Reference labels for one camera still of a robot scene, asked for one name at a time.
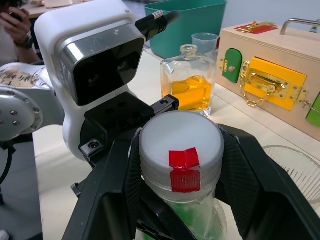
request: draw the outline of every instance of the orange liquid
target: orange liquid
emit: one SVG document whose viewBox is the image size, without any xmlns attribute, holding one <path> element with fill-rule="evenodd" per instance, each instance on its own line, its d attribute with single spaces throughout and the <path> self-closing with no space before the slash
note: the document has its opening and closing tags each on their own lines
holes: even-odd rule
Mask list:
<svg viewBox="0 0 320 240">
<path fill-rule="evenodd" d="M 179 99 L 179 110 L 201 111 L 210 106 L 212 85 L 203 76 L 171 83 L 171 94 Z"/>
</svg>

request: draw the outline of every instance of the white table surface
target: white table surface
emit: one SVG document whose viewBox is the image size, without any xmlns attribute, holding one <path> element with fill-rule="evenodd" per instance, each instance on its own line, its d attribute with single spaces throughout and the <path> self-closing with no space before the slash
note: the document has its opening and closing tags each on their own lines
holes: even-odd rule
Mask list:
<svg viewBox="0 0 320 240">
<path fill-rule="evenodd" d="M 129 88 L 145 103 L 161 99 L 160 59 L 144 52 L 136 77 Z M 215 85 L 213 115 L 224 124 L 254 135 L 262 146 L 282 145 L 320 159 L 320 142 L 300 132 L 260 108 L 246 106 L 243 99 L 220 85 Z M 33 134 L 38 174 L 44 240 L 62 239 L 77 197 L 70 186 L 84 180 L 89 164 L 75 158 L 67 149 L 61 126 L 48 126 Z M 228 240 L 240 240 L 231 208 L 222 203 L 228 224 Z"/>
</svg>

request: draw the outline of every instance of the wooden box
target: wooden box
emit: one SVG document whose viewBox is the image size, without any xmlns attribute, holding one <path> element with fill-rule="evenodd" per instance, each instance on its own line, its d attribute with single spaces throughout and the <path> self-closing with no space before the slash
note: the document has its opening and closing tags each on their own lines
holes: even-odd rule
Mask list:
<svg viewBox="0 0 320 240">
<path fill-rule="evenodd" d="M 320 34 L 287 28 L 289 19 L 225 28 L 217 83 L 320 141 Z"/>
</svg>

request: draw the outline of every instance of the glass bottle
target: glass bottle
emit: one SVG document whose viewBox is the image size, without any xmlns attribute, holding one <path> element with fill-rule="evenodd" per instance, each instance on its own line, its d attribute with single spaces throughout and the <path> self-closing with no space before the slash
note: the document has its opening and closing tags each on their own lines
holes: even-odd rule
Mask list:
<svg viewBox="0 0 320 240">
<path fill-rule="evenodd" d="M 214 198 L 224 152 L 217 126 L 192 112 L 163 113 L 144 126 L 139 151 L 145 182 L 171 206 L 196 239 L 225 240 L 226 215 Z M 144 240 L 153 239 L 161 238 L 144 235 Z"/>
<path fill-rule="evenodd" d="M 179 110 L 212 114 L 212 97 L 216 63 L 197 53 L 197 46 L 183 45 L 181 55 L 161 62 L 162 97 L 179 99 Z"/>
</svg>

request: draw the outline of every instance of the white bottle cap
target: white bottle cap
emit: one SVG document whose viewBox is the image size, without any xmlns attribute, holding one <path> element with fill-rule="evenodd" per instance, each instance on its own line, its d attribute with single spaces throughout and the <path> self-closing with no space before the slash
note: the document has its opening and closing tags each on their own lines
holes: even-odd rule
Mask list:
<svg viewBox="0 0 320 240">
<path fill-rule="evenodd" d="M 224 139 L 206 117 L 187 111 L 160 114 L 144 126 L 139 150 L 144 180 L 160 197 L 192 202 L 215 190 Z"/>
</svg>

